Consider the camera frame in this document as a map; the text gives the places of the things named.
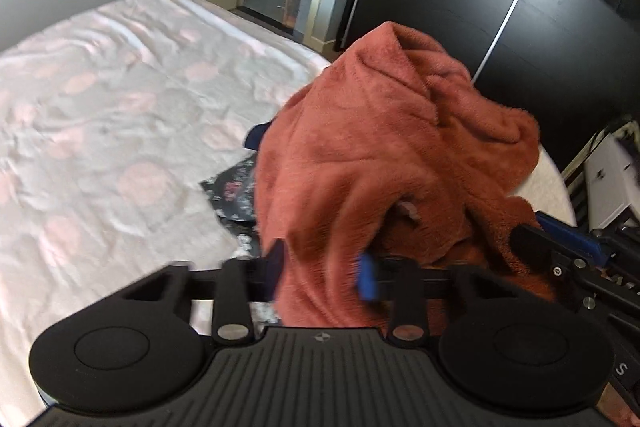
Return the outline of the navy blue garment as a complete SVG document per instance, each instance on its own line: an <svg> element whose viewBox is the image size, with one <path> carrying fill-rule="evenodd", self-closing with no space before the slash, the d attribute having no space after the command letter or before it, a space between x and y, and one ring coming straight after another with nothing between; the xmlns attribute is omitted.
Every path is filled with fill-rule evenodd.
<svg viewBox="0 0 640 427"><path fill-rule="evenodd" d="M264 136L270 127L271 121L264 122L263 124L256 124L256 126L247 132L244 140L244 147L247 150L254 150L254 152L257 152L260 144L262 144L262 139L264 139Z"/></svg>

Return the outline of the rust red fleece garment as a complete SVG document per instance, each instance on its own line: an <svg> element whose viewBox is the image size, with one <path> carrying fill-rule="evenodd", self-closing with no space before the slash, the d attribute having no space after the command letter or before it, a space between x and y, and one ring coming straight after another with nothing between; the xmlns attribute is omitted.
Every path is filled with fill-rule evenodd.
<svg viewBox="0 0 640 427"><path fill-rule="evenodd" d="M509 245L536 221L516 190L538 160L535 118L484 98L435 39L392 22L371 30L288 100L259 145L259 236L286 254L282 322L383 326L386 310L358 295L362 254L479 265L552 299Z"/></svg>

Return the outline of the pink dotted bed sheet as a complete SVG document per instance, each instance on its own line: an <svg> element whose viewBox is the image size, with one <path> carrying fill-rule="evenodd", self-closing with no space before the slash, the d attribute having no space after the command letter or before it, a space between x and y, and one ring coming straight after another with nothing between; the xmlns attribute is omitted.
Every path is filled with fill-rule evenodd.
<svg viewBox="0 0 640 427"><path fill-rule="evenodd" d="M120 0L1 57L1 421L43 408L51 324L175 260L238 251L201 182L326 67L203 0Z"/></svg>

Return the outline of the white fleece garment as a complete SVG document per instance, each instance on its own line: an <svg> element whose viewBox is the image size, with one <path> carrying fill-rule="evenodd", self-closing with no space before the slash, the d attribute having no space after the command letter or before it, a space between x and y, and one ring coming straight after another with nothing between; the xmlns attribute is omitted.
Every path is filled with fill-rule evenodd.
<svg viewBox="0 0 640 427"><path fill-rule="evenodd" d="M542 146L539 147L535 169L513 195L527 200L535 211L547 213L567 225L576 225L574 207L564 179Z"/></svg>

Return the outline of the black sliding wardrobe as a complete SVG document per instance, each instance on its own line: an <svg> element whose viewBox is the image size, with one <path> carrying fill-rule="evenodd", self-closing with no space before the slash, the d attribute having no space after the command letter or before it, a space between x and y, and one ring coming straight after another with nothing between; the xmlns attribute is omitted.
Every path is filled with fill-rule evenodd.
<svg viewBox="0 0 640 427"><path fill-rule="evenodd" d="M432 36L482 95L531 113L559 167L639 113L639 0L347 0L337 44L384 22Z"/></svg>

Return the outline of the dark floral fabric garment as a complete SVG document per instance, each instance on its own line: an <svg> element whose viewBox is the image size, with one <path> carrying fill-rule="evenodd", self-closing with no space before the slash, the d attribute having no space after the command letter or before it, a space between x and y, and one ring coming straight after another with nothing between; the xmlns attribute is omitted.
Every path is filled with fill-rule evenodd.
<svg viewBox="0 0 640 427"><path fill-rule="evenodd" d="M232 167L200 182L218 222L238 243L234 257L262 255L255 212L255 169L257 153L251 153Z"/></svg>

